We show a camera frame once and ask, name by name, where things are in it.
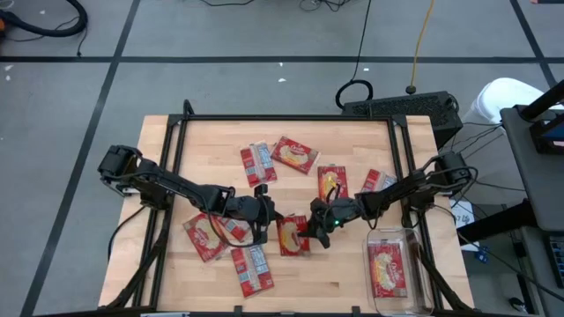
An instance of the blue object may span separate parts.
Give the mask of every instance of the blue object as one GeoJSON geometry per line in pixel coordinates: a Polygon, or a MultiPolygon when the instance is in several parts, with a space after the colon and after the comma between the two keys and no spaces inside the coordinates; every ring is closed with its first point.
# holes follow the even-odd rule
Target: blue object
{"type": "Polygon", "coordinates": [[[490,259],[487,257],[486,251],[489,250],[489,247],[479,247],[478,252],[474,254],[474,258],[482,263],[488,263],[490,259]]]}

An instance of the black metal frame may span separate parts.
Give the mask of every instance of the black metal frame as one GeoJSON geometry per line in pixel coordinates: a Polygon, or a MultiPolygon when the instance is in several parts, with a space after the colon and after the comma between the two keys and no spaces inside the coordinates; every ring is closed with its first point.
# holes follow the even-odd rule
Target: black metal frame
{"type": "MultiPolygon", "coordinates": [[[[397,135],[395,127],[396,125],[401,128],[403,141],[404,141],[404,148],[405,148],[405,156],[407,158],[407,165],[409,167],[409,171],[412,171],[416,168],[415,160],[413,157],[412,151],[412,144],[411,139],[409,136],[409,130],[407,127],[407,120],[405,115],[381,115],[381,116],[372,116],[369,114],[368,116],[347,116],[347,115],[285,115],[285,114],[243,114],[243,115],[230,115],[230,114],[194,114],[192,107],[190,106],[187,100],[184,101],[184,109],[183,114],[170,114],[167,120],[167,130],[165,133],[165,140],[162,147],[161,158],[160,158],[160,166],[164,166],[166,168],[168,162],[168,156],[170,154],[170,146],[172,143],[172,135],[174,132],[174,127],[176,125],[180,125],[180,131],[177,139],[176,151],[174,153],[174,163],[173,163],[173,173],[178,173],[180,170],[180,164],[182,159],[182,152],[184,146],[184,140],[186,139],[186,130],[188,127],[188,123],[190,121],[358,121],[358,122],[365,122],[365,121],[376,121],[376,122],[386,122],[388,126],[388,132],[390,135],[390,148],[391,148],[391,155],[392,160],[394,162],[394,167],[396,171],[397,178],[399,180],[403,179],[403,170],[402,170],[402,163],[401,158],[399,155],[399,148],[397,145],[397,135]]],[[[166,258],[167,253],[167,242],[168,242],[168,234],[170,231],[172,213],[173,213],[173,202],[174,202],[174,194],[169,196],[171,199],[170,207],[166,210],[162,210],[164,212],[164,217],[162,220],[162,227],[161,233],[165,234],[166,239],[164,240],[164,247],[160,246],[160,251],[158,256],[156,257],[156,265],[155,265],[155,272],[154,272],[154,279],[152,281],[151,287],[151,296],[150,302],[148,306],[141,306],[141,301],[143,297],[143,292],[145,290],[145,279],[142,277],[140,282],[133,294],[133,300],[131,307],[101,307],[99,310],[96,311],[87,311],[87,312],[75,312],[75,313],[61,313],[61,314],[54,314],[49,315],[50,317],[70,317],[70,316],[116,316],[116,317],[129,317],[129,316],[139,316],[141,313],[157,313],[157,306],[159,302],[159,294],[160,294],[160,285],[162,281],[162,275],[164,271],[164,261],[166,258]]],[[[401,202],[403,217],[409,219],[407,224],[411,223],[410,215],[410,204],[408,200],[403,200],[401,202]]],[[[158,216],[158,210],[151,210],[149,215],[149,220],[147,223],[147,229],[145,232],[145,243],[143,246],[143,252],[141,255],[141,262],[143,263],[150,257],[150,252],[154,252],[155,246],[152,246],[152,242],[154,239],[155,233],[155,225],[158,216]]],[[[425,220],[425,215],[421,216],[419,219],[419,228],[420,234],[422,237],[422,246],[429,257],[429,259],[434,262],[433,257],[433,250],[431,248],[431,242],[429,238],[429,232],[427,228],[427,221],[425,220]]],[[[452,311],[452,310],[444,310],[442,305],[442,295],[439,292],[438,287],[436,284],[431,281],[431,292],[432,292],[432,300],[434,302],[434,313],[433,315],[436,317],[442,316],[452,316],[452,317],[510,317],[510,315],[504,314],[491,314],[491,313],[476,313],[476,312],[464,312],[464,311],[452,311]]],[[[232,312],[189,312],[190,316],[278,316],[278,315],[287,315],[288,313],[244,313],[242,311],[242,306],[235,306],[232,312]]],[[[293,313],[293,316],[304,316],[304,317],[315,317],[315,316],[381,316],[378,313],[362,313],[358,306],[352,306],[350,313],[293,313]]]]}

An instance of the keyboard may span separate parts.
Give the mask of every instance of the keyboard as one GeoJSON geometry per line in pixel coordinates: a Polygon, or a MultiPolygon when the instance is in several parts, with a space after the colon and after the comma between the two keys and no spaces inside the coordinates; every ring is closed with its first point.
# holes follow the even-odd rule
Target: keyboard
{"type": "Polygon", "coordinates": [[[545,236],[545,246],[554,280],[559,288],[564,289],[564,236],[545,236]]]}

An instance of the yellow cable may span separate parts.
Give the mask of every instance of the yellow cable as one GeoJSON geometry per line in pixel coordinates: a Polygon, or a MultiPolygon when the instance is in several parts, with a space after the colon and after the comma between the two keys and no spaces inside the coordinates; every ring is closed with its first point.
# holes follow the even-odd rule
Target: yellow cable
{"type": "Polygon", "coordinates": [[[411,86],[413,86],[413,82],[415,81],[415,71],[417,68],[417,56],[419,55],[419,44],[421,44],[421,39],[423,38],[423,33],[427,28],[427,22],[429,22],[429,17],[431,16],[431,12],[433,11],[434,0],[431,0],[431,4],[429,5],[429,10],[427,10],[427,15],[425,16],[425,22],[423,22],[423,28],[421,28],[421,33],[419,34],[419,38],[417,39],[417,46],[415,47],[415,56],[413,57],[413,68],[412,68],[412,82],[411,86]]]}

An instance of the paper sheet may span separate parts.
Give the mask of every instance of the paper sheet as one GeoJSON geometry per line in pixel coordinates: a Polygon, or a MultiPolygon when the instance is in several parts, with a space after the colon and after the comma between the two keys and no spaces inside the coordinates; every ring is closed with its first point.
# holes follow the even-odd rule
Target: paper sheet
{"type": "MultiPolygon", "coordinates": [[[[456,200],[450,199],[451,206],[455,204],[455,202],[456,200]]],[[[452,213],[456,217],[456,228],[460,228],[461,226],[469,225],[474,222],[474,210],[472,210],[471,203],[460,201],[458,205],[452,208],[452,213]]],[[[464,251],[478,252],[478,248],[471,244],[467,244],[461,248],[464,251]]]]}

